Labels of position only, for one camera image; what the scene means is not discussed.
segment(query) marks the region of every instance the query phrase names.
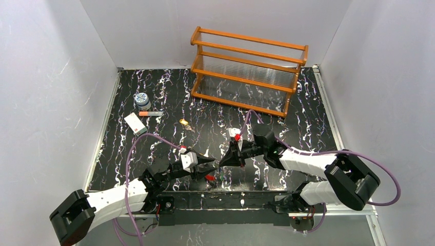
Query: robotic arm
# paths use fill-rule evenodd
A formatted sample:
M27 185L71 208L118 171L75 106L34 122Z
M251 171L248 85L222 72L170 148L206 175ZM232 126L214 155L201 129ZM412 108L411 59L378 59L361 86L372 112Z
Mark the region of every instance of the robotic arm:
M230 129L229 149L219 166L243 167L245 159L263 155L271 167L297 170L325 181L304 182L291 195L274 201L287 211L304 211L318 203L342 203L360 211L380 185L379 178L358 157L347 154L313 155L289 149L275 139L266 125L253 127L254 141L246 141L238 129Z
M216 170L214 158L182 148L179 161L156 159L139 177L130 182L128 202L132 212L147 211L158 202L158 195L173 179L189 176L204 178ZM50 215L57 238L62 246L73 245L98 225L127 213L125 185L110 190L85 193L76 190Z

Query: tabletop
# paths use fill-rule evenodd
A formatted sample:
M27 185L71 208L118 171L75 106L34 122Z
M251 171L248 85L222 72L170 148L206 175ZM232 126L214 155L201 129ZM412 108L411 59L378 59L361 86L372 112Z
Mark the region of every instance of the tabletop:
M103 191L125 182L128 151L136 140L124 118L138 109L133 96L145 92L150 98L149 111L163 111L161 117L140 117L148 129L176 144L195 149L218 161L228 149L228 128L241 128L247 110L192 98L195 74L188 69L123 70L104 133L95 168L87 191ZM256 86L243 85L238 90L259 92ZM337 149L312 68L302 68L296 94L290 99L286 118L259 114L281 139L291 146L307 151ZM180 124L187 120L194 131ZM255 116L249 120L243 138L253 140L251 124L259 124ZM178 151L152 137L138 143L130 162L130 179L140 176L160 157L178 160ZM246 166L223 167L211 175L215 183L192 181L190 177L173 180L168 191L279 191L296 189L302 181L316 177L297 171L283 171L268 166L261 156L246 160Z

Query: round container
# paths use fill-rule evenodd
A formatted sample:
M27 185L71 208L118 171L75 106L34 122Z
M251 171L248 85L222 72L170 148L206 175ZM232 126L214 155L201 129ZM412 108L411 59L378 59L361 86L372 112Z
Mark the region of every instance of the round container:
M136 103L139 110L146 111L151 108L151 103L149 101L148 95L145 93L138 93L134 97L134 102Z

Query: orange wooden frame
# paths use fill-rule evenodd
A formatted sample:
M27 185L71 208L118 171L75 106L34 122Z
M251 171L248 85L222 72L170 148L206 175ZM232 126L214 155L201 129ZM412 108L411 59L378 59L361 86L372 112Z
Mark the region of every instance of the orange wooden frame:
M207 33L207 34L212 34L212 35L217 35L217 36L224 36L224 37L228 37L228 38L236 38L236 39L261 43L261 44L284 47L284 48L288 48L288 49L301 50L302 56L299 58L286 57L286 56L282 56L282 55L268 54L265 52L260 52L260 51L255 51L255 50L248 50L248 49L245 49L242 47L232 47L232 46L228 46L228 45L216 44L216 43L211 43L211 42L204 42L204 41L200 40L200 38L199 38L201 33ZM194 33L192 34L192 38L190 39L190 44L197 45L196 57L193 61L192 67L191 67L191 72L196 73L196 81L195 81L193 88L192 88L192 91L191 91L192 96L203 98L206 100L216 101L216 102L219 102L222 104L228 104L228 105L232 105L232 106L236 106L236 107L241 107L241 108L246 108L246 109L254 109L254 110L259 111L259 112L268 113L268 114L272 114L272 115L276 115L276 116L280 116L280 117L287 116L287 112L288 112L288 108L289 108L289 104L290 104L290 98L291 98L292 94L294 94L296 92L296 88L298 85L298 74L301 70L301 67L304 66L307 62L308 45L301 46L301 45L288 44L288 43L273 41L273 40L269 40L269 39L244 36L244 35L239 35L239 34L210 30L210 29L203 29L201 27L197 27L195 29ZM249 54L249 55L255 55L255 56L265 57L265 58L269 58L269 59L281 60L284 62L297 64L297 67L296 68L289 68L289 67L277 66L277 65L267 64L267 63L261 63L261 62L253 61L253 60L237 58L237 57L228 56L228 55L216 54L216 53L211 53L211 52L204 52L203 46L221 49L221 50L228 50L228 51L233 51L233 52L238 52L238 53L244 53L244 54ZM247 78L241 78L241 77L236 77L236 76L231 76L231 75L226 75L226 74L220 74L220 73L216 73L213 71L207 71L207 70L198 68L198 67L201 67L201 68L203 67L203 66L200 66L203 64L203 56L209 56L209 57L214 57L214 58L218 58L218 59L224 59L224 60L230 60L233 62L249 64L252 66L268 68L268 69L273 69L273 70L282 71L282 72L293 73L294 76L293 76L293 79L290 83L290 86L284 87L284 86L268 84L265 82L250 80ZM250 84L250 85L255 85L255 86L266 87L269 89L284 91L284 92L286 92L286 98L285 98L283 112L265 109L265 108L261 108L261 107L257 107L257 106L253 106L253 105L249 105L249 104L244 104L241 102L235 102L235 101L231 101L231 100L226 100L226 99L198 93L197 89L200 86L201 80L204 76L213 76L213 77L238 81L238 82L245 83L245 84Z

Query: white box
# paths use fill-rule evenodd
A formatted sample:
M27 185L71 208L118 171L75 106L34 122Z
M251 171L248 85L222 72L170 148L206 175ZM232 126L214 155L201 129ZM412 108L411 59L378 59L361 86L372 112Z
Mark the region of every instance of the white box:
M136 116L135 113L131 113L130 115L125 117L124 120L128 124L128 126L133 130L136 136L139 136L147 131L147 128L142 123L142 121Z

